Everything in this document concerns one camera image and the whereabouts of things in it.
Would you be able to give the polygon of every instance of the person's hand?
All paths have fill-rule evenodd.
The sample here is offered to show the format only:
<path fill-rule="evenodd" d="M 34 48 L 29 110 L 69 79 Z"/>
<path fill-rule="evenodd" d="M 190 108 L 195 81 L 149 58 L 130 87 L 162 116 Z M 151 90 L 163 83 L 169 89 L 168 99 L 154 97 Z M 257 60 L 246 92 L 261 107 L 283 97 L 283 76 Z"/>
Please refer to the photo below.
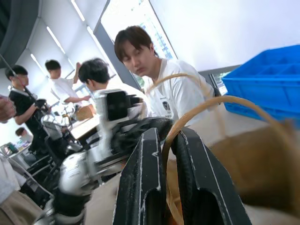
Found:
<path fill-rule="evenodd" d="M 81 67 L 81 63 L 80 62 L 76 63 L 76 69 L 79 69 L 80 67 Z"/>
<path fill-rule="evenodd" d="M 7 97 L 0 96 L 0 121 L 7 122 L 15 115 L 15 108 L 11 101 Z"/>
<path fill-rule="evenodd" d="M 83 101 L 89 101 L 90 96 L 89 96 L 89 95 L 88 95 L 88 96 L 85 96 L 85 97 L 83 97 L 82 99 L 83 99 Z"/>

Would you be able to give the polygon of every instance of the white t-shirt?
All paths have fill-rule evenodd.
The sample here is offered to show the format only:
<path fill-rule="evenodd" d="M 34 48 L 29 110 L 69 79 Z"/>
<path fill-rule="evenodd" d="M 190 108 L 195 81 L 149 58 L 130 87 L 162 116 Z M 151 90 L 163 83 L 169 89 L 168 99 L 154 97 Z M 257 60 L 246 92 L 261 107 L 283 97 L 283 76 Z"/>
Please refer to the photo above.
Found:
<path fill-rule="evenodd" d="M 73 79 L 50 79 L 51 89 L 54 94 L 60 99 L 60 102 L 64 103 L 69 97 L 78 98 L 78 95 L 73 90 Z"/>
<path fill-rule="evenodd" d="M 159 77 L 163 79 L 169 75 L 184 73 L 194 75 L 206 83 L 206 80 L 198 71 L 188 63 L 181 60 L 162 59 Z M 153 80 L 147 76 L 143 77 L 145 81 L 145 90 L 153 85 Z M 214 96 L 214 89 L 208 83 L 209 97 Z M 178 120 L 185 113 L 197 107 L 206 100 L 200 84 L 196 84 L 188 77 L 177 77 L 163 82 L 161 85 L 152 90 L 148 95 L 151 107 L 157 116 L 165 116 L 173 120 Z M 208 111 L 204 111 L 191 119 L 187 126 L 202 119 Z"/>
<path fill-rule="evenodd" d="M 108 82 L 108 85 L 106 87 L 106 90 L 113 90 L 113 89 L 120 89 L 125 91 L 128 95 L 136 95 L 138 98 L 143 99 L 143 104 L 146 105 L 145 107 L 145 112 L 143 114 L 143 118 L 145 117 L 154 117 L 155 115 L 153 114 L 153 109 L 151 108 L 150 101 L 148 98 L 139 90 L 131 87 L 130 85 L 127 85 L 125 83 L 113 83 L 113 82 Z M 142 106 L 136 106 L 132 107 L 129 109 L 129 118 L 135 117 L 142 109 Z"/>

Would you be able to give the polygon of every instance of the black t-shirt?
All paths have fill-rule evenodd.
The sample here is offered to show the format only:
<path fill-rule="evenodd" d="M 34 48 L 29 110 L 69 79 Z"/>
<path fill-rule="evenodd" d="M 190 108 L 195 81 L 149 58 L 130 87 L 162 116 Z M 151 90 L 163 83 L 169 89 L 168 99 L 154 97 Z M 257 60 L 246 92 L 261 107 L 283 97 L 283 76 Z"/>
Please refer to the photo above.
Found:
<path fill-rule="evenodd" d="M 24 114 L 33 104 L 34 101 L 24 91 L 11 90 L 9 99 L 15 104 L 15 116 Z M 32 134 L 37 137 L 45 137 L 46 132 L 40 124 L 43 114 L 37 109 L 33 115 L 25 122 Z"/>

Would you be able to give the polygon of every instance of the ceiling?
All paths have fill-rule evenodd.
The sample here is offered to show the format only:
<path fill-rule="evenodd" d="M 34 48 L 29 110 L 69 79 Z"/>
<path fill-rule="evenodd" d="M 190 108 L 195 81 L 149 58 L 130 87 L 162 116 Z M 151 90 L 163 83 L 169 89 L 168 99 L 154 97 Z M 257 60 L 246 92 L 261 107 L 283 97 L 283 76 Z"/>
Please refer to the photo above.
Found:
<path fill-rule="evenodd" d="M 0 0 L 0 54 L 9 65 L 17 62 L 38 17 L 40 0 Z M 0 68 L 6 65 L 0 60 Z"/>

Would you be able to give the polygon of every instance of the person in white shirt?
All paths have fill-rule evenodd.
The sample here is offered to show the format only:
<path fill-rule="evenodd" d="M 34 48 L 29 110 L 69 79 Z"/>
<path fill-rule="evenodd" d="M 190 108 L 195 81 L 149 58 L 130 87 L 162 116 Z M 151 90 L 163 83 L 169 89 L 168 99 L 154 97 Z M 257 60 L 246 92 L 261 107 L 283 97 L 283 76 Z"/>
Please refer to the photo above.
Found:
<path fill-rule="evenodd" d="M 56 60 L 46 61 L 45 67 L 50 74 L 51 89 L 62 103 L 80 103 L 81 101 L 88 101 L 90 99 L 90 96 L 78 97 L 72 88 L 73 84 L 78 81 L 79 62 L 76 64 L 75 76 L 71 79 L 61 78 L 61 66 Z"/>
<path fill-rule="evenodd" d="M 150 107 L 147 97 L 141 91 L 125 83 L 113 84 L 110 81 L 107 65 L 107 63 L 105 63 L 102 59 L 99 58 L 95 58 L 84 62 L 79 69 L 79 80 L 82 83 L 85 83 L 86 86 L 92 92 L 103 89 L 121 89 L 125 91 L 128 95 L 136 95 L 136 97 L 142 98 L 143 104 L 146 105 L 146 110 L 144 112 L 143 117 L 153 117 L 154 115 L 152 114 L 152 109 Z M 141 108 L 142 106 L 130 108 L 128 117 L 130 119 L 135 117 L 141 111 Z"/>
<path fill-rule="evenodd" d="M 178 120 L 185 113 L 214 97 L 214 89 L 195 68 L 181 60 L 168 60 L 158 57 L 150 36 L 139 26 L 131 26 L 118 33 L 114 50 L 118 59 L 132 73 L 145 81 L 145 90 L 157 80 L 172 74 L 184 73 L 193 75 L 206 84 L 207 93 L 200 84 L 188 77 L 178 77 L 166 81 L 149 93 L 151 107 L 157 116 L 166 116 Z M 201 120 L 208 111 L 196 115 L 187 126 Z"/>

